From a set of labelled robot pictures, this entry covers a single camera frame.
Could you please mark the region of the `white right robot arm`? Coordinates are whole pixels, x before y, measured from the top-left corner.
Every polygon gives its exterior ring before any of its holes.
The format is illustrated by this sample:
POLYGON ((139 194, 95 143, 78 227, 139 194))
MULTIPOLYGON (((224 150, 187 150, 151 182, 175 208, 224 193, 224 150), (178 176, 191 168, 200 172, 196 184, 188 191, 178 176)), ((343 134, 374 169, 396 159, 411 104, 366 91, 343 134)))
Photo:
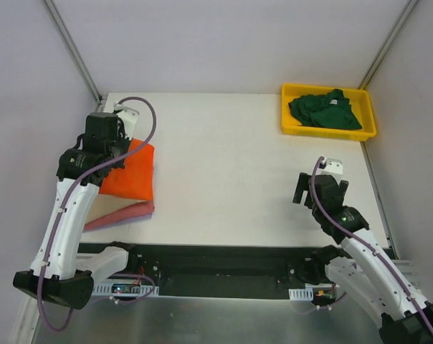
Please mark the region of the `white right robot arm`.
POLYGON ((399 270, 378 243, 363 215, 346 206, 348 182, 340 160, 320 157, 301 173, 293 203, 304 204, 334 240, 296 268, 309 285, 330 281, 362 307, 383 343, 433 343, 433 302, 399 270))

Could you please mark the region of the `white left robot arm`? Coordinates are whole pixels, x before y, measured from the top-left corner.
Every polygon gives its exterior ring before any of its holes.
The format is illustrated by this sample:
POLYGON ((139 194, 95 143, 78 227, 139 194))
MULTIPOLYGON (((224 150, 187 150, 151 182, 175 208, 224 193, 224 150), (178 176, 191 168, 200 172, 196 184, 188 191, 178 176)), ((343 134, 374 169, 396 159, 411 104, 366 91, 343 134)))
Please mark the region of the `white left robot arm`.
POLYGON ((87 116, 85 132, 60 157, 57 192, 46 233, 29 269, 16 272, 13 286, 36 300, 80 310, 94 286, 118 273, 138 272, 131 244, 112 242, 86 262, 77 262, 82 231, 103 179, 122 168, 140 113, 116 105, 113 113, 87 116))

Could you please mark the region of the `orange t shirt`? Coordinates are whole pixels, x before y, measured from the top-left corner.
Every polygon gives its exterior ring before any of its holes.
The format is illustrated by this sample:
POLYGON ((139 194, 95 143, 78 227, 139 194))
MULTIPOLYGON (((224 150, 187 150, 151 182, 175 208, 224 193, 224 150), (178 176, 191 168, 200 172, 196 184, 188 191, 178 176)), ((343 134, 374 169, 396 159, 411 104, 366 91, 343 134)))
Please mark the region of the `orange t shirt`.
POLYGON ((115 168, 104 179, 99 194, 136 201, 153 200, 155 148, 146 144, 125 159, 125 168, 115 168))

